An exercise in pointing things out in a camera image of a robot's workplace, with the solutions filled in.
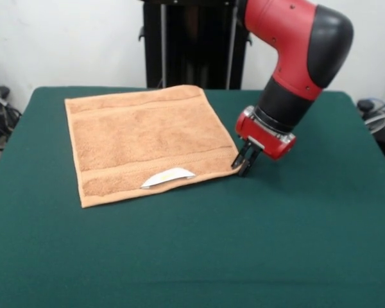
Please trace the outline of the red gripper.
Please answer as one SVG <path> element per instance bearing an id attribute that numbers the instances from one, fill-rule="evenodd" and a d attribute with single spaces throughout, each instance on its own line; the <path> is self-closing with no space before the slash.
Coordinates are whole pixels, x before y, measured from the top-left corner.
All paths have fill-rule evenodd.
<path id="1" fill-rule="evenodd" d="M 240 177 L 249 173 L 261 151 L 269 158 L 278 160 L 290 151 L 296 142 L 292 133 L 276 132 L 262 124 L 255 116 L 254 106 L 247 106 L 241 112 L 235 124 L 235 131 L 245 142 L 231 165 L 232 169 L 236 169 L 242 164 L 238 172 Z M 251 146 L 255 148 L 252 148 L 251 155 L 245 159 Z"/>

